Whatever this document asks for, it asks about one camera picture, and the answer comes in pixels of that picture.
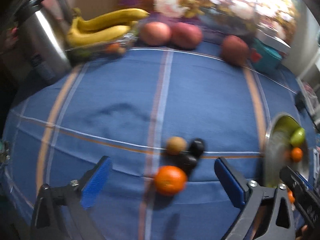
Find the floral wallpaper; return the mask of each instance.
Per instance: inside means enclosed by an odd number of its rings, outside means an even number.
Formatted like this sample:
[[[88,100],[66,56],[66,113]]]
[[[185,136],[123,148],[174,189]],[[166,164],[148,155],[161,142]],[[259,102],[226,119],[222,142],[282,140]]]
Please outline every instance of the floral wallpaper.
[[[291,43],[298,13],[291,0],[119,0],[121,8],[137,7],[179,21],[191,20],[204,28],[242,35],[263,22]]]

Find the bunch of bananas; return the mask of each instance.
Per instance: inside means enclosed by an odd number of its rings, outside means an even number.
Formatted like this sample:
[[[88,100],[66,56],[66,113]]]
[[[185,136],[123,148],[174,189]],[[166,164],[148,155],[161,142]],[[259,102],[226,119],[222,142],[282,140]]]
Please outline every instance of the bunch of bananas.
[[[88,21],[77,16],[73,19],[67,40],[71,46],[112,41],[128,33],[138,20],[148,16],[148,12],[136,8],[110,12]]]

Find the silver thermos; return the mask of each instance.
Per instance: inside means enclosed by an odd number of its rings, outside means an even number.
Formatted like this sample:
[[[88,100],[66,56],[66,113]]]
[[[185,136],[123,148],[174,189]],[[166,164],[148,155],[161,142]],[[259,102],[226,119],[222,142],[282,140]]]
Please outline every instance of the silver thermos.
[[[42,4],[28,0],[16,13],[18,37],[31,65],[49,84],[71,70],[65,49],[65,34],[57,19]],[[66,0],[57,0],[64,20],[71,25],[72,13]]]

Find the lime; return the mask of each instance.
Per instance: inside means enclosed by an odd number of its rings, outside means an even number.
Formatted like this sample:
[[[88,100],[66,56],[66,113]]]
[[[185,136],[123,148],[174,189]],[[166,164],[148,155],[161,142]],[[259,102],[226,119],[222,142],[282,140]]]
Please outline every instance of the lime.
[[[306,131],[300,127],[295,132],[290,138],[290,143],[293,147],[299,147],[303,142],[306,137]]]

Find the metal plate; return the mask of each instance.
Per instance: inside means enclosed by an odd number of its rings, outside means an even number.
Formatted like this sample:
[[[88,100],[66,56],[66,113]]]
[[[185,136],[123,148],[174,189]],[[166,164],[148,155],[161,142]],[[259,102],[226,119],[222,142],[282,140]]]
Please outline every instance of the metal plate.
[[[279,172],[284,166],[298,171],[305,179],[309,178],[308,145],[304,141],[300,146],[303,151],[302,160],[294,163],[290,158],[292,146],[290,137],[300,125],[287,113],[280,113],[267,129],[264,147],[264,186],[276,187],[280,182]]]

